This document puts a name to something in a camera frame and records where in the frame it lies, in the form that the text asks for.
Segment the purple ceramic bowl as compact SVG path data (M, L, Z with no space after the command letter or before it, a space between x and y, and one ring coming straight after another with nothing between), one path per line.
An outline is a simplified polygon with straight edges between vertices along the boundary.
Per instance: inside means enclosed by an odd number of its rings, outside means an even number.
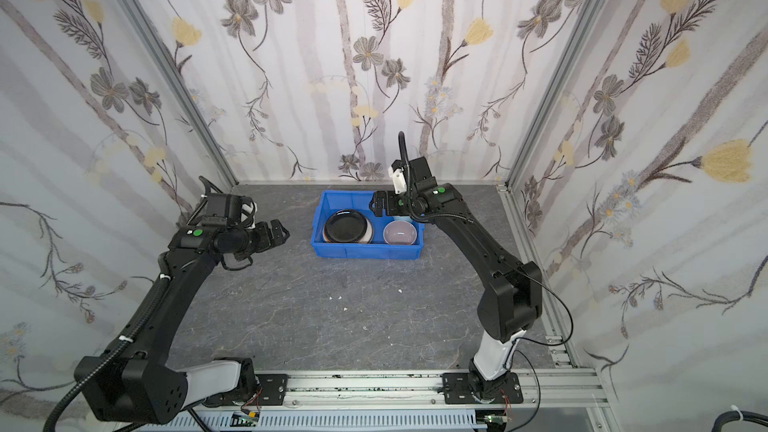
M384 242L388 245L414 245L418 239L417 228L409 221L393 220L383 231Z

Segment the blue plastic bin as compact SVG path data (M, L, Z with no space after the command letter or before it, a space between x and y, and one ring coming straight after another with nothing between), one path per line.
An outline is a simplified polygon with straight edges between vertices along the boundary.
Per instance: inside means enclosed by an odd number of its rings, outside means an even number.
M412 245L387 244L384 240L384 229L395 218L388 215L375 216L369 209L373 196L373 191L365 190L326 190L322 192L319 205L315 210L311 236L311 245L319 257L381 260L416 260L420 257L424 248L425 225L413 223L418 236ZM356 210L369 220L373 233L370 243L332 243L325 240L323 231L327 220L335 212L346 209Z

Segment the black plate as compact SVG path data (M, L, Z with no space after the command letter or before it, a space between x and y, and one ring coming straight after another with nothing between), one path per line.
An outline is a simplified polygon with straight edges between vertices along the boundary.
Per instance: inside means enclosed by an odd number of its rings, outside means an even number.
M353 209L334 212L323 227L324 240L329 243L363 243L368 240L369 232L368 219Z

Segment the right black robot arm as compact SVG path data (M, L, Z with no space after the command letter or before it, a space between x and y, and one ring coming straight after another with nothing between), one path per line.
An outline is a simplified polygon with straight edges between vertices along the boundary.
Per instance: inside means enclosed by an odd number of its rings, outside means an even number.
M484 335L470 360L468 382L476 398L489 400L507 382L514 351L541 317L542 272L535 263L524 263L508 252L453 185L437 182L426 158L402 156L391 164L389 174L394 189L376 192L369 203L371 212L436 226L464 255L483 285L477 315Z

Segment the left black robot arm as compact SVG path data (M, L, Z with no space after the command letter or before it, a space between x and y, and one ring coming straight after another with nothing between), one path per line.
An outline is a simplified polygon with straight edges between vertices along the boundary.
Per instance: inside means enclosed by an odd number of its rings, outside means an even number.
M83 397L104 422L166 424L216 397L248 401L259 392L250 359L225 358L174 370L167 366L176 332L194 296L232 256L240 268L283 245L290 234L276 219L257 221L252 199L208 192L158 258L159 274L134 315L100 356L86 356L63 399Z

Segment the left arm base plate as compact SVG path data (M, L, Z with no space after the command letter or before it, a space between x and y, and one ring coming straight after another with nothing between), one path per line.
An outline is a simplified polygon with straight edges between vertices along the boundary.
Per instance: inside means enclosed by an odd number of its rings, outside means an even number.
M257 390L252 405L259 407L282 406L288 389L287 374L263 374L256 376Z

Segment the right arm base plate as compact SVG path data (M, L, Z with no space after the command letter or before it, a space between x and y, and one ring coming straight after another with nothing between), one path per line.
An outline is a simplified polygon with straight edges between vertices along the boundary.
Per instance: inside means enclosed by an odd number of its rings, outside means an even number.
M515 373L507 372L491 381L475 372L448 372L441 375L444 401L448 405L517 405L524 401Z

